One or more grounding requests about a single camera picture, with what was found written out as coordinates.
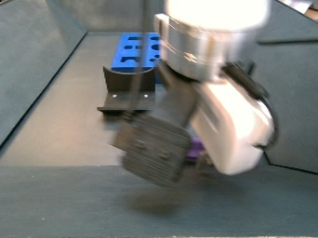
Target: black bracket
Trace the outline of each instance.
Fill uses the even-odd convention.
[[[98,110],[103,113],[119,113],[129,109],[131,96],[131,85],[135,73],[120,73],[103,67],[107,97],[103,107]],[[142,72],[142,84],[139,91],[139,100],[134,110],[147,111],[155,106],[155,73],[154,69]]]

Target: blue foam block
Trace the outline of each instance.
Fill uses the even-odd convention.
[[[123,33],[114,57],[111,69],[112,71],[134,73],[141,61],[141,36],[142,33]],[[143,62],[143,70],[149,70],[155,66],[155,62],[161,59],[161,38],[158,33],[147,33],[147,52]]]

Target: metal cylinder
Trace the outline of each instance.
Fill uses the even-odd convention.
[[[174,71],[198,81],[211,81],[226,61],[238,61],[241,50],[255,41],[257,30],[247,32],[207,31],[157,16],[162,36],[162,59]]]

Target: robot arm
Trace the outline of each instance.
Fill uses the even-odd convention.
[[[270,0],[167,0],[155,16],[169,94],[134,127],[124,167],[157,184],[181,176],[190,122],[217,169],[253,169],[274,134],[266,92],[237,63],[266,24]]]

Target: screw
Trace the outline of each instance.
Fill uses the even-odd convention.
[[[167,160],[170,158],[170,152],[162,150],[161,151],[161,154],[159,154],[159,157],[163,159],[163,160]]]
[[[147,149],[147,143],[142,139],[138,139],[135,141],[135,147],[139,148],[141,150],[146,150]]]

